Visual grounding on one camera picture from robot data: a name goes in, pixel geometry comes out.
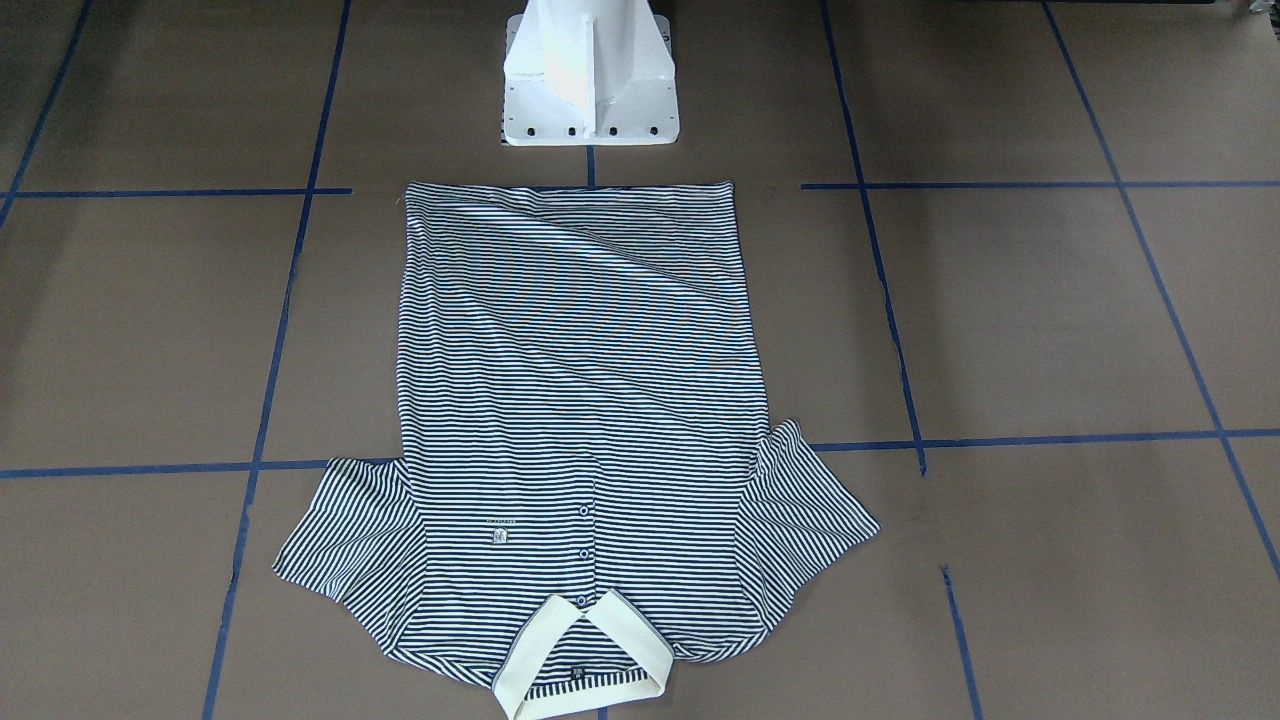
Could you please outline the navy white striped polo shirt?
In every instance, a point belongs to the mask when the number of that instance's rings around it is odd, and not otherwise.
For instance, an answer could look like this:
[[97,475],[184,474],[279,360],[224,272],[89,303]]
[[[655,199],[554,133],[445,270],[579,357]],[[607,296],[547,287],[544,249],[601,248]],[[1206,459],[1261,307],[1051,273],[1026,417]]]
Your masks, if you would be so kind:
[[507,719],[662,697],[879,527],[773,424],[733,187],[404,191],[401,457],[335,457],[274,573]]

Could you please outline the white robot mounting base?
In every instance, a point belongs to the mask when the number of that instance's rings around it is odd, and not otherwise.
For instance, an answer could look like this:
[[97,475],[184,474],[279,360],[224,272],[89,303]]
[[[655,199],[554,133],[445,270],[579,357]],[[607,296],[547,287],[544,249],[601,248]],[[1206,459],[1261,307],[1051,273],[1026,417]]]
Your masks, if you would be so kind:
[[649,1],[529,1],[506,22],[502,138],[655,146],[681,135],[669,19]]

